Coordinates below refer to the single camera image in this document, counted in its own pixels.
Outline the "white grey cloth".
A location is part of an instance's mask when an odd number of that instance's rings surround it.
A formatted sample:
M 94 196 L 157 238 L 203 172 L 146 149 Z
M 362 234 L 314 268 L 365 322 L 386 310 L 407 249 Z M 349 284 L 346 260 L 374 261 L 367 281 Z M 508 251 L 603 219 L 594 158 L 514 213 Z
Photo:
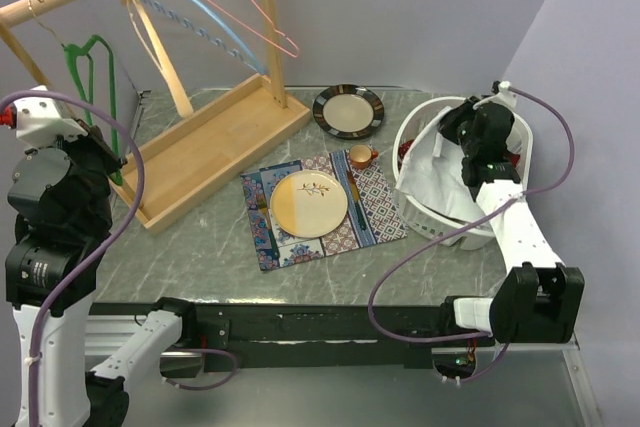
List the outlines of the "white grey cloth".
M 447 105 L 419 131 L 403 158 L 395 188 L 442 216 L 471 223 L 484 213 L 462 181 L 463 152 L 438 130 L 440 121 L 452 110 Z

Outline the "light blue plastic hanger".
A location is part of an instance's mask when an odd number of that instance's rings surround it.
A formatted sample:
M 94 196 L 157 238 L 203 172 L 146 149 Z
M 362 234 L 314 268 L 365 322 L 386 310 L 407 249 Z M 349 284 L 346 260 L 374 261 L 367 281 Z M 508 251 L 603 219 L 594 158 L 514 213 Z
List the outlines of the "light blue plastic hanger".
M 233 21 L 205 0 L 139 2 L 159 23 L 172 59 L 191 73 L 211 71 L 219 83 L 228 83 L 235 77 L 268 72 Z

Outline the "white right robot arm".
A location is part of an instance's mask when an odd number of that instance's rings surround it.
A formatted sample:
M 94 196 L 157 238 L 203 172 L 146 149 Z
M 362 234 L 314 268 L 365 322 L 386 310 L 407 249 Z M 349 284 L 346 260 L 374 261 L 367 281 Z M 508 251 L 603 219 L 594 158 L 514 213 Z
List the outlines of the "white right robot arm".
M 437 329 L 449 345 L 462 344 L 473 330 L 501 343 L 563 344 L 573 335 L 584 277 L 549 246 L 526 202 L 507 149 L 514 122 L 506 106 L 467 99 L 438 126 L 461 149 L 462 181 L 489 216 L 507 268 L 493 298 L 447 298 L 452 312 L 439 319 Z

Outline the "pink wire hanger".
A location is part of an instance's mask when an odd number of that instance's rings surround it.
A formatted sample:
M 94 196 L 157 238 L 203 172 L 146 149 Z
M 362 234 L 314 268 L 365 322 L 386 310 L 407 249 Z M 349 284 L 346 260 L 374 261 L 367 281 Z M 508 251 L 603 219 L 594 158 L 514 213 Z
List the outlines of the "pink wire hanger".
M 300 48 L 296 42 L 277 26 L 275 4 L 268 5 L 262 0 L 198 0 L 211 8 L 217 15 L 225 17 L 234 27 L 249 33 L 265 43 L 270 49 L 297 59 Z

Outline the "wooden hanger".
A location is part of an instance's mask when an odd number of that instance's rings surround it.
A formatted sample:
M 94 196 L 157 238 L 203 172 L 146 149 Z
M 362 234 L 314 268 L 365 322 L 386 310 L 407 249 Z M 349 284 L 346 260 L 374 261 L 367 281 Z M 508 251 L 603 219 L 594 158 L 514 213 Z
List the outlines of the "wooden hanger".
M 120 0 L 126 7 L 129 21 L 139 42 L 163 78 L 181 118 L 194 113 L 191 101 L 184 86 L 140 0 Z

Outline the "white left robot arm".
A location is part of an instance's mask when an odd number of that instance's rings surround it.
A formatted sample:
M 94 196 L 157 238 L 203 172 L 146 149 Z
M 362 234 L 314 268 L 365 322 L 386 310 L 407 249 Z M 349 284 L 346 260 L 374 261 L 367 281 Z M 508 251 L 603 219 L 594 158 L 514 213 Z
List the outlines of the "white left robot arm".
M 24 358 L 21 426 L 120 426 L 134 383 L 165 350 L 198 339 L 195 306 L 161 298 L 114 356 L 84 369 L 99 247 L 113 225 L 109 177 L 120 167 L 89 127 L 27 150 L 13 172 L 7 201 L 17 213 L 16 243 L 5 269 Z

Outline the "red polka dot garment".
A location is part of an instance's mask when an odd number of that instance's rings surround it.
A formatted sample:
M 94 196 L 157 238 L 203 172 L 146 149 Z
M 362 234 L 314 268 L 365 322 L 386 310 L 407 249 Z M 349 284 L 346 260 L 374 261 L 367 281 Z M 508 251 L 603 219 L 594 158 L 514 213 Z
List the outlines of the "red polka dot garment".
M 414 143 L 414 140 L 409 140 L 409 141 L 406 141 L 406 142 L 404 142 L 403 144 L 401 144 L 399 146 L 397 157 L 398 157 L 398 162 L 400 164 L 403 163 L 403 160 L 404 160 L 406 154 L 408 153 L 408 151 L 410 150 L 410 148 L 411 148 L 413 143 Z

